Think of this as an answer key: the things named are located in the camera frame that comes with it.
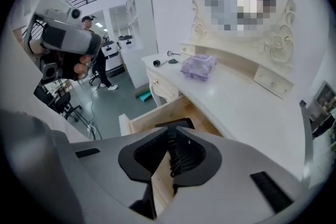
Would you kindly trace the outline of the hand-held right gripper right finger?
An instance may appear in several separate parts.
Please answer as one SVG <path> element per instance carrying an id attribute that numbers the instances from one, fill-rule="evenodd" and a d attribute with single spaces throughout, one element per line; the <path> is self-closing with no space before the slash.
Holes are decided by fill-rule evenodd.
<path id="1" fill-rule="evenodd" d="M 290 172 L 253 147 L 191 129 L 222 155 L 217 173 L 205 184 L 178 188 L 172 202 L 158 216 L 160 223 L 258 223 L 274 216 L 250 175 L 266 172 L 293 201 L 304 187 Z"/>

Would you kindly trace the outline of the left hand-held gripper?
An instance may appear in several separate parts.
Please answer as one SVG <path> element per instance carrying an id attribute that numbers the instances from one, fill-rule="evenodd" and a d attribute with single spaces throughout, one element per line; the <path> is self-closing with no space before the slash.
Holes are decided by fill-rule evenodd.
<path id="1" fill-rule="evenodd" d="M 62 77 L 63 52 L 95 55 L 101 44 L 100 35 L 80 29 L 80 10 L 68 0 L 40 0 L 23 41 L 43 74 L 42 84 Z"/>

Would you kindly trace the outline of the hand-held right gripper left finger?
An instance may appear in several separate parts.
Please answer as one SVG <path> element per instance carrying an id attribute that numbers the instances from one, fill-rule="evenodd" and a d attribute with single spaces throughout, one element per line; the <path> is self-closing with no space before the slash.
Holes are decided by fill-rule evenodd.
<path id="1" fill-rule="evenodd" d="M 156 127 L 144 132 L 105 140 L 72 143 L 71 147 L 75 152 L 90 148 L 99 150 L 98 153 L 80 158 L 81 164 L 103 190 L 124 206 L 130 207 L 135 201 L 142 199 L 146 184 L 132 181 L 127 176 L 119 165 L 119 152 L 125 146 L 159 129 Z"/>

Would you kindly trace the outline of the person's left hand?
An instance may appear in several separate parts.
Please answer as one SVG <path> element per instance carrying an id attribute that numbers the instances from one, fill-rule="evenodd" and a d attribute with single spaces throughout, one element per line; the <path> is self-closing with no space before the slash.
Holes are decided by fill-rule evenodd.
<path id="1" fill-rule="evenodd" d="M 91 62 L 91 56 L 90 55 L 83 55 L 79 58 L 79 62 L 74 65 L 74 72 L 78 76 L 82 76 L 87 73 L 87 66 Z"/>

